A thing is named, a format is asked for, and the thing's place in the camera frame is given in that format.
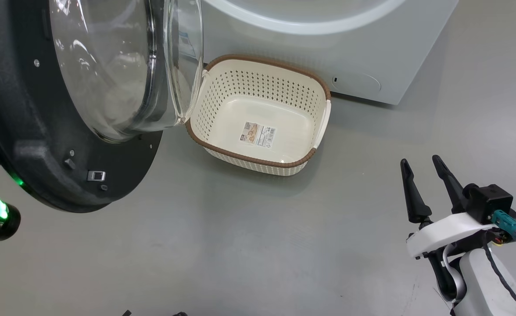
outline black cable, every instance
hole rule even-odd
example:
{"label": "black cable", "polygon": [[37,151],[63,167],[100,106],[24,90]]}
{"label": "black cable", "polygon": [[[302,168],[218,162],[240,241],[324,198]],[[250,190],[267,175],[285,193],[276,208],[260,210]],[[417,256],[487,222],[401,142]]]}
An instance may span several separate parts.
{"label": "black cable", "polygon": [[513,298],[514,301],[516,301],[516,294],[513,292],[509,284],[505,281],[503,278],[502,273],[500,273],[500,270],[498,270],[498,266],[496,266],[496,263],[494,262],[494,258],[492,258],[492,253],[490,252],[490,249],[488,248],[488,237],[486,233],[482,234],[482,244],[484,248],[484,252],[486,252],[486,258],[490,261],[490,265],[492,266],[492,270],[494,270],[495,274],[500,279],[500,282],[502,282],[502,285],[505,287],[505,289],[509,292],[509,295]]}

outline brown basket rim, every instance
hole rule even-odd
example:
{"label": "brown basket rim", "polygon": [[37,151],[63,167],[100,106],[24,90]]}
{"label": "brown basket rim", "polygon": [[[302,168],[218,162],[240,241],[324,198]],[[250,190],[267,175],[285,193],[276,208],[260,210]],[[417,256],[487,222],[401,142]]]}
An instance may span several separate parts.
{"label": "brown basket rim", "polygon": [[[270,59],[254,57],[254,56],[246,56],[246,55],[242,55],[242,54],[228,54],[228,55],[220,56],[220,57],[212,60],[212,62],[210,62],[206,66],[205,69],[209,71],[214,66],[216,66],[218,63],[225,61],[225,60],[233,60],[233,59],[234,60],[251,61],[251,62],[259,62],[261,64],[267,64],[267,65],[271,65],[271,66],[284,68],[287,70],[291,70],[292,72],[297,72],[299,74],[308,76],[309,78],[312,78],[315,81],[317,81],[320,84],[320,86],[322,86],[322,88],[324,90],[324,94],[326,96],[326,100],[330,100],[330,88],[328,88],[328,86],[324,83],[324,81],[319,76],[317,76],[316,74],[313,74],[312,72],[308,72],[307,70],[303,70],[301,68],[298,68],[298,67],[295,67],[295,66],[292,66],[289,64],[278,62],[276,60],[270,60]],[[224,154],[225,156],[230,156],[232,158],[244,160],[246,162],[252,162],[254,164],[261,164],[261,165],[265,165],[265,166],[272,166],[272,167],[277,167],[277,168],[294,168],[296,166],[299,166],[299,165],[302,165],[302,164],[308,162],[308,160],[310,158],[312,158],[312,156],[316,152],[315,148],[311,148],[311,150],[303,158],[301,158],[300,160],[297,160],[296,162],[287,162],[287,163],[271,162],[270,160],[262,160],[262,159],[258,159],[258,158],[252,158],[252,157],[244,156],[242,154],[237,154],[235,152],[224,150],[217,146],[213,146],[212,144],[208,144],[207,142],[204,142],[203,140],[200,140],[200,138],[198,138],[198,136],[196,136],[196,134],[194,133],[194,130],[192,129],[192,124],[191,124],[190,120],[188,120],[188,122],[186,122],[186,130],[188,131],[188,134],[194,140],[194,142],[196,142],[200,146],[203,146],[204,148],[216,151],[220,154]]]}

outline white washing machine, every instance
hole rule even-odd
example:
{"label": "white washing machine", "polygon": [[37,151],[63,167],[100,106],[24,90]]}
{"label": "white washing machine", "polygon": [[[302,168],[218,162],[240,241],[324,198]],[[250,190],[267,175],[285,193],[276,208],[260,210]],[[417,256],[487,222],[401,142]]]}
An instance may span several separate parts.
{"label": "white washing machine", "polygon": [[398,104],[458,0],[204,0],[204,61],[251,54]]}
{"label": "white washing machine", "polygon": [[41,202],[93,212],[190,119],[203,62],[269,57],[398,104],[457,4],[206,1],[0,0],[0,165]]}

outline basket handle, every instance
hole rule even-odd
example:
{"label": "basket handle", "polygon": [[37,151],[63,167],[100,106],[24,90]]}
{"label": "basket handle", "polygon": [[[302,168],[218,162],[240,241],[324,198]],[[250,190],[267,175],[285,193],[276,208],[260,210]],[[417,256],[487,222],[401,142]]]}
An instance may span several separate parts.
{"label": "basket handle", "polygon": [[330,118],[330,108],[330,100],[326,100],[326,108],[324,108],[324,113],[322,114],[322,122],[319,129],[319,133],[316,135],[316,142],[313,146],[314,149],[319,148],[320,141],[323,140],[324,132],[326,131],[326,126],[328,125],[328,118]]}

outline white plastic basket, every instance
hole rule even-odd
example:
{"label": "white plastic basket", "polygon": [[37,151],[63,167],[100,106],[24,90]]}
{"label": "white plastic basket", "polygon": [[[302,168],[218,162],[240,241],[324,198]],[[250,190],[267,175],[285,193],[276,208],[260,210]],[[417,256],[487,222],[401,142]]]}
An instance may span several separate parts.
{"label": "white plastic basket", "polygon": [[316,152],[330,117],[330,90],[314,74],[262,58],[226,55],[204,70],[190,136],[213,156],[291,176]]}

